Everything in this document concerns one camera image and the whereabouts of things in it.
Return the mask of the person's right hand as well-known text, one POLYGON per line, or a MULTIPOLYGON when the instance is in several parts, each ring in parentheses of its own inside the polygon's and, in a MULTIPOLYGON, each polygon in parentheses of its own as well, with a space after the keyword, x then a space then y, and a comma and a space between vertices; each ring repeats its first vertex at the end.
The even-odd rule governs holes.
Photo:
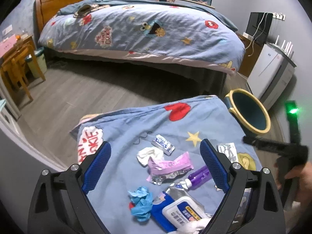
POLYGON ((284 176, 286 180, 299 179, 295 201, 301 206, 307 206, 311 202, 311 170, 311 162, 307 162, 305 165, 295 166, 284 176))

